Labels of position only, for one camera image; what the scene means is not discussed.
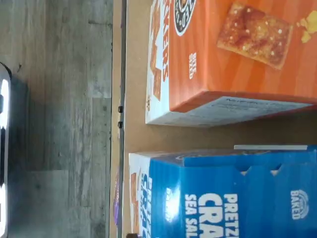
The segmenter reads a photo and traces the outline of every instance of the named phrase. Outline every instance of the blue cracker box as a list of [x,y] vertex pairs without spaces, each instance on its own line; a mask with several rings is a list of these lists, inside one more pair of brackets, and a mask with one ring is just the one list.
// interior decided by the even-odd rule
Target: blue cracker box
[[316,161],[315,148],[130,154],[132,232],[144,238],[316,238]]

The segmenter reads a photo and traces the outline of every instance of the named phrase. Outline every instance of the white light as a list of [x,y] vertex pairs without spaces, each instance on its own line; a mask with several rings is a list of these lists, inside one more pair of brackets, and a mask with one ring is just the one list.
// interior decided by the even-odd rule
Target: white light
[[0,221],[0,237],[5,233],[6,228],[6,189],[5,184],[0,188],[0,205],[1,205],[1,221]]
[[9,83],[5,79],[2,81],[1,95],[3,96],[3,112],[0,114],[0,127],[6,129],[9,113]]
[[171,192],[169,198],[166,199],[165,205],[165,218],[168,222],[172,222],[174,217],[178,215],[180,202],[180,189],[179,186]]

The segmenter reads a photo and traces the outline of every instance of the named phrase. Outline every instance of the cracker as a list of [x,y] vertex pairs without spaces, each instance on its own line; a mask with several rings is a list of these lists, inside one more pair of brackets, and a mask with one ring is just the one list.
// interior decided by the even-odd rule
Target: cracker
[[139,233],[139,203],[133,203],[133,233]]
[[137,180],[137,191],[139,191],[139,185],[140,185],[140,175],[141,175],[141,168],[139,169],[139,175],[138,175],[138,180]]
[[152,52],[151,52],[151,61],[150,61],[150,68],[153,73],[155,72],[156,65],[157,65],[157,52],[158,52],[158,47],[153,42]]
[[160,86],[161,86],[161,70],[155,69],[154,71],[154,87],[153,95],[160,101]]
[[229,10],[217,46],[282,69],[293,26],[251,6],[234,3]]
[[131,200],[134,203],[137,200],[137,173],[131,174]]

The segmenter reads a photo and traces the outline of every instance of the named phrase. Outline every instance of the cracker image on box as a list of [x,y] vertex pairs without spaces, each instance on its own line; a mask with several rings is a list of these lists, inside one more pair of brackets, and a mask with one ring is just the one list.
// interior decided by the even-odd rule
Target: cracker image on box
[[156,64],[157,64],[157,52],[158,52],[158,48],[154,44],[154,41],[153,41],[152,52],[151,52],[151,62],[150,62],[150,67],[153,73],[155,72]]
[[232,4],[218,39],[218,47],[282,69],[293,26],[263,11]]
[[151,29],[153,31],[153,42],[155,42],[158,33],[159,33],[159,27],[160,27],[160,5],[158,5],[158,2],[154,6],[154,12],[153,12],[153,18],[151,22]]
[[132,202],[136,202],[137,200],[137,174],[133,173],[131,174],[131,199]]
[[154,87],[153,95],[160,101],[160,85],[161,85],[161,73],[162,71],[158,68],[154,71]]
[[139,202],[133,203],[133,233],[139,232]]
[[312,34],[317,32],[317,11],[313,10],[307,18],[302,18],[296,25],[304,27],[301,40],[303,43],[307,43],[312,38]]

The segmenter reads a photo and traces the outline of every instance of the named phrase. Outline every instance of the orange cracker box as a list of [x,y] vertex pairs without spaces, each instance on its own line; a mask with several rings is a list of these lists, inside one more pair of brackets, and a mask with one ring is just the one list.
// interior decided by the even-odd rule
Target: orange cracker box
[[317,0],[154,0],[146,123],[212,126],[317,105]]

